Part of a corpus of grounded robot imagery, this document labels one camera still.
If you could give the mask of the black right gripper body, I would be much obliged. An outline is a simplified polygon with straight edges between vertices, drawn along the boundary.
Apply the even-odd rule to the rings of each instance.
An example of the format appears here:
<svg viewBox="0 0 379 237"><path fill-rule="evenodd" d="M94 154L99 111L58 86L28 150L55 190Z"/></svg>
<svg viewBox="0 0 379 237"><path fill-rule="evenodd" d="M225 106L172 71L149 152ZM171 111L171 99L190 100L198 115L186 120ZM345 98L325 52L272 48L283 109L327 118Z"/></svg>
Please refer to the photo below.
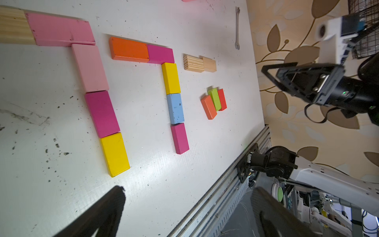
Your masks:
<svg viewBox="0 0 379 237"><path fill-rule="evenodd" d="M339 110L346 118L367 114L379 124L379 55L360 64L358 79L345 76L344 65L284 63L275 66L275 85L308 106L319 105Z"/></svg>

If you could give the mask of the red block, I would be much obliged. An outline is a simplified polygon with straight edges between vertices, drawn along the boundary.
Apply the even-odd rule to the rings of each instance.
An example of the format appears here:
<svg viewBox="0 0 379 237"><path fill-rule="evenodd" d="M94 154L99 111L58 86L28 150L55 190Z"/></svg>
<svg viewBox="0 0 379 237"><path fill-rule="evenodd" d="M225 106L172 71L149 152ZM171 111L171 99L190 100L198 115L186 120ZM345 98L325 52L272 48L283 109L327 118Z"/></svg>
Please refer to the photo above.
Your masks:
<svg viewBox="0 0 379 237"><path fill-rule="evenodd" d="M223 111L227 108L227 103L226 103L226 98L225 98L225 93L223 89L218 90L218 95L221 103L221 109L220 111Z"/></svg>

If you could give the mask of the green block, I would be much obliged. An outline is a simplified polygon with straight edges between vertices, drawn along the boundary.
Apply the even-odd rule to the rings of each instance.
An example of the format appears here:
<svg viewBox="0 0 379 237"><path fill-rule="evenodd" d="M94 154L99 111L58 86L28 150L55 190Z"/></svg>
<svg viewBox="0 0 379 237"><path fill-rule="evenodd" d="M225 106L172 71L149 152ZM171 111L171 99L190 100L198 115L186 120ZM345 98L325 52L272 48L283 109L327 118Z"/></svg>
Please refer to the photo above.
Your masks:
<svg viewBox="0 0 379 237"><path fill-rule="evenodd" d="M216 111L221 110L222 105L221 105L218 90L216 88L213 88L208 91L208 95L210 95Z"/></svg>

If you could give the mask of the thin yellow block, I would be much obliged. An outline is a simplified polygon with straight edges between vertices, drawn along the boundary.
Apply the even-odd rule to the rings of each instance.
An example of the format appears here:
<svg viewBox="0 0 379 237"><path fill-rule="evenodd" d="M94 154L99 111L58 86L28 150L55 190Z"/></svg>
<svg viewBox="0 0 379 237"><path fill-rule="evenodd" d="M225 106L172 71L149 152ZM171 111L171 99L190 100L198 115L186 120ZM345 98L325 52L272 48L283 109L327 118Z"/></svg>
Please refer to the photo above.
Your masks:
<svg viewBox="0 0 379 237"><path fill-rule="evenodd" d="M111 177L130 169L122 134L115 133L100 139L107 169Z"/></svg>

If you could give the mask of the tan wood block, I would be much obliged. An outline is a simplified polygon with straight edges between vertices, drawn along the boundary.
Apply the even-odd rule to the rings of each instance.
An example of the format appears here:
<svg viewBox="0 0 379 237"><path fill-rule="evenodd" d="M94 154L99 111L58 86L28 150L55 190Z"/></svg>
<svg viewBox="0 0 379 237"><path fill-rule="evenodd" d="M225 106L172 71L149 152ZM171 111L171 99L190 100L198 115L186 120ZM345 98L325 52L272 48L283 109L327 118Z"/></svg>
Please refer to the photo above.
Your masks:
<svg viewBox="0 0 379 237"><path fill-rule="evenodd" d="M202 57L202 60L204 65L204 71L212 73L217 71L217 64L215 60L207 57Z"/></svg>

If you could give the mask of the orange-red block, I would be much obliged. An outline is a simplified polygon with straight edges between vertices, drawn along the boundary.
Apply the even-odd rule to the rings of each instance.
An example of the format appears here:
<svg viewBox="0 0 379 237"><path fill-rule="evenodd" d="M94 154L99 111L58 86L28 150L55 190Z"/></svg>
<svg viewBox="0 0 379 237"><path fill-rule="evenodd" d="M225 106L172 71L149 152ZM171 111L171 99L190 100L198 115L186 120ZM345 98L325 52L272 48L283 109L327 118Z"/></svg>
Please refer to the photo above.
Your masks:
<svg viewBox="0 0 379 237"><path fill-rule="evenodd" d="M201 99L201 104L209 120L217 116L217 111L210 95L206 95Z"/></svg>

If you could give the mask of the ridged wood block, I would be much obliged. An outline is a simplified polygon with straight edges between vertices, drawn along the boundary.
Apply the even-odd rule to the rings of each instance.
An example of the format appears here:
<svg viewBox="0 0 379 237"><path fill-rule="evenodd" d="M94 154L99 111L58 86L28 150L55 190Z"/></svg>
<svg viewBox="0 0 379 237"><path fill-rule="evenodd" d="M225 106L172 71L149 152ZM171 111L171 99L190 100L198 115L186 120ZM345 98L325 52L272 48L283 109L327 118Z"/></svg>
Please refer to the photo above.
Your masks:
<svg viewBox="0 0 379 237"><path fill-rule="evenodd" d="M193 57L190 55L184 55L184 69L186 71L202 73L205 71L204 61L201 58Z"/></svg>

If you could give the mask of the dark pink block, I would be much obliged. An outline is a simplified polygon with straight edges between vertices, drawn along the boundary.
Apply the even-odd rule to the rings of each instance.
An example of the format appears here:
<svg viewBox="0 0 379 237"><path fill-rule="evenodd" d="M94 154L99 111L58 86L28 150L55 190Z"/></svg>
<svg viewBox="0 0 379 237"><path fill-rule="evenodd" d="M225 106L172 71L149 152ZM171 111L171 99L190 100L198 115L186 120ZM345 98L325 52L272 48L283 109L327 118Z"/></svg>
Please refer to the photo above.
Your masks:
<svg viewBox="0 0 379 237"><path fill-rule="evenodd" d="M99 138L120 132L108 91L91 92L84 97Z"/></svg>

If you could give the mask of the blue block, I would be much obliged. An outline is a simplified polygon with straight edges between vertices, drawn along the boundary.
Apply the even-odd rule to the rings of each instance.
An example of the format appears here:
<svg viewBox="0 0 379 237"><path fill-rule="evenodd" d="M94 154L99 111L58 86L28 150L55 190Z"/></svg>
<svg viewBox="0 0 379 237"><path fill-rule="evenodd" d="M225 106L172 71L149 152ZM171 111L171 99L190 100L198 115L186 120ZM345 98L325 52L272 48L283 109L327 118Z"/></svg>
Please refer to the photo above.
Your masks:
<svg viewBox="0 0 379 237"><path fill-rule="evenodd" d="M185 119L181 94L168 94L167 102L171 124L184 123Z"/></svg>

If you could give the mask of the magenta slanted block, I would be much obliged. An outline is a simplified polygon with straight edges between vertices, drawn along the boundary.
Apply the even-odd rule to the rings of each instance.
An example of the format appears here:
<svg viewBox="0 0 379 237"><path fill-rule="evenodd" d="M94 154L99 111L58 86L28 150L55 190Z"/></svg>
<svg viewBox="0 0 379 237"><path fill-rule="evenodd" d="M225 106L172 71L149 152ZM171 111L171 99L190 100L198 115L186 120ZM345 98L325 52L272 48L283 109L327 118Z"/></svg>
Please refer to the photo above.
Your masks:
<svg viewBox="0 0 379 237"><path fill-rule="evenodd" d="M184 123L171 126L176 153L181 155L189 150L189 143Z"/></svg>

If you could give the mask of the light pink block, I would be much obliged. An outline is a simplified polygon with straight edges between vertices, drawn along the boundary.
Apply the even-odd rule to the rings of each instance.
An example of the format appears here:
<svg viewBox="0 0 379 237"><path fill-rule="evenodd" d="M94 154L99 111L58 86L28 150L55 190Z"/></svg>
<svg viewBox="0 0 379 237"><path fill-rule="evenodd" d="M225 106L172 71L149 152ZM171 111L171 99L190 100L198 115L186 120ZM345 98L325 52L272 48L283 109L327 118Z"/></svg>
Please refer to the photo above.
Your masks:
<svg viewBox="0 0 379 237"><path fill-rule="evenodd" d="M109 90L98 47L95 45L72 44L72 50L84 91L89 93Z"/></svg>

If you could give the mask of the orange block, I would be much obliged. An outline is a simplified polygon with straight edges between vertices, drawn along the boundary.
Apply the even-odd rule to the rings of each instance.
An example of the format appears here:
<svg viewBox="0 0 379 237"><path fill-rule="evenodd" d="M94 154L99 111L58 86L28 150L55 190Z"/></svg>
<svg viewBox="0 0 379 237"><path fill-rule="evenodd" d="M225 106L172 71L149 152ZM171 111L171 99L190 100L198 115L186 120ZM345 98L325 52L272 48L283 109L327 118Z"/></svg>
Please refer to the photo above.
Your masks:
<svg viewBox="0 0 379 237"><path fill-rule="evenodd" d="M150 61L147 44L117 37L109 38L113 60L148 63Z"/></svg>

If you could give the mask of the natural wood block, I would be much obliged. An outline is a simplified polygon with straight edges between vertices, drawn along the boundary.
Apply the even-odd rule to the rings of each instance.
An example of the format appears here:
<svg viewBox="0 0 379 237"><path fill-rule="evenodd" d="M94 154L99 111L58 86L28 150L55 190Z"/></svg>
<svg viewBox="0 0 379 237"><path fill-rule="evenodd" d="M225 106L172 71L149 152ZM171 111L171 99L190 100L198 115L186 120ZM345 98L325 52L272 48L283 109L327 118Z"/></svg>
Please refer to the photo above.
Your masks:
<svg viewBox="0 0 379 237"><path fill-rule="evenodd" d="M1 43L36 45L24 11L1 7Z"/></svg>

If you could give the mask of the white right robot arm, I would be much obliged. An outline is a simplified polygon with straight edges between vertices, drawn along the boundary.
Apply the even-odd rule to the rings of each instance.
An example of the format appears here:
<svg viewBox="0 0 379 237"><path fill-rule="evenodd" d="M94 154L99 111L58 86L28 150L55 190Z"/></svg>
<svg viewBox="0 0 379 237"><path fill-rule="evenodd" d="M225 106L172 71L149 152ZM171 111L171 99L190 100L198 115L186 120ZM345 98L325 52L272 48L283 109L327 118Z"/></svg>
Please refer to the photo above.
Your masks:
<svg viewBox="0 0 379 237"><path fill-rule="evenodd" d="M305 101L308 106L328 106L351 118L367 114L379 123L379 67L374 57L361 64L358 79L345 76L341 64L298 65L296 62L265 65L262 73L280 90ZM250 151L246 168L269 177L291 179L308 184L368 211L379 214L379 186L346 174L324 169L283 146L264 154Z"/></svg>

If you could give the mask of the silver wrench on table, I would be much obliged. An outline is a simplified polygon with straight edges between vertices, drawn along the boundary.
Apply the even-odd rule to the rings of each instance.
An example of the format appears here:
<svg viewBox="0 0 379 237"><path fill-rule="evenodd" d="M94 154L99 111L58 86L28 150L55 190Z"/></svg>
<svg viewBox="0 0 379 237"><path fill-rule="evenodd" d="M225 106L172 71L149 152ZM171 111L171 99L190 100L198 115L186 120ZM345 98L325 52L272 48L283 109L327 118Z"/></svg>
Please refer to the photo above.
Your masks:
<svg viewBox="0 0 379 237"><path fill-rule="evenodd" d="M236 13L236 30L235 30L235 48L237 50L240 50L239 45L239 14L240 14L240 7L235 8Z"/></svg>

